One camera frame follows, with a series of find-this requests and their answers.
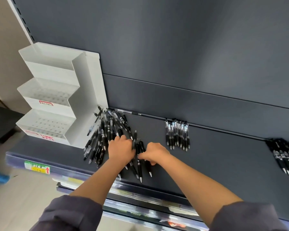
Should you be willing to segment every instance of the purple sleeve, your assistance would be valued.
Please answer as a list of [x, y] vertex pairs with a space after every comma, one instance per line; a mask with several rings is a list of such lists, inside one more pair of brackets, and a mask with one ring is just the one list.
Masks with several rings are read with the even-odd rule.
[[210, 231], [287, 231], [271, 204], [236, 202], [223, 206], [215, 215]]
[[89, 198], [63, 195], [51, 201], [30, 231], [94, 231], [102, 206]]

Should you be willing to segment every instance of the dark gray shirt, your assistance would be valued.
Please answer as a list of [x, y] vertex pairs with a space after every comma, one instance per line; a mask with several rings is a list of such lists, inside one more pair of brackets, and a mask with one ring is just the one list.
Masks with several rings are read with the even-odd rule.
[[[63, 195], [44, 210], [31, 231], [94, 231], [102, 206], [91, 199]], [[216, 214], [210, 231], [287, 231], [271, 204], [237, 202]]]

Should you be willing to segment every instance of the person's left arm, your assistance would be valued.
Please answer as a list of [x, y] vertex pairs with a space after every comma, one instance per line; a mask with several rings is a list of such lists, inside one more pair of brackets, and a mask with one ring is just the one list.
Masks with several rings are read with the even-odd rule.
[[102, 205], [125, 165], [134, 157], [132, 141], [116, 137], [108, 146], [109, 159], [69, 196], [54, 199], [44, 210], [31, 231], [91, 231], [96, 230], [102, 217]]

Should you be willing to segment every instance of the price tag strip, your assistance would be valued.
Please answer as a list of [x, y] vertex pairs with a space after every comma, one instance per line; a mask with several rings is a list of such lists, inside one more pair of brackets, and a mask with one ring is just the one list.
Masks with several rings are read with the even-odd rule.
[[44, 164], [25, 161], [25, 168], [40, 173], [50, 174], [50, 166]]

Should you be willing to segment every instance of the beige floor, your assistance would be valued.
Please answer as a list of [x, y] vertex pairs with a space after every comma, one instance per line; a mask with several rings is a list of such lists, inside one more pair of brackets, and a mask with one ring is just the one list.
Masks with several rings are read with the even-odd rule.
[[[8, 183], [0, 185], [0, 231], [29, 230], [50, 201], [63, 195], [56, 191], [56, 182], [49, 176], [5, 165], [5, 152], [21, 135], [22, 133], [17, 133], [4, 144], [0, 144], [0, 173], [10, 175]], [[102, 230], [152, 229], [103, 216], [98, 227], [98, 231]]]

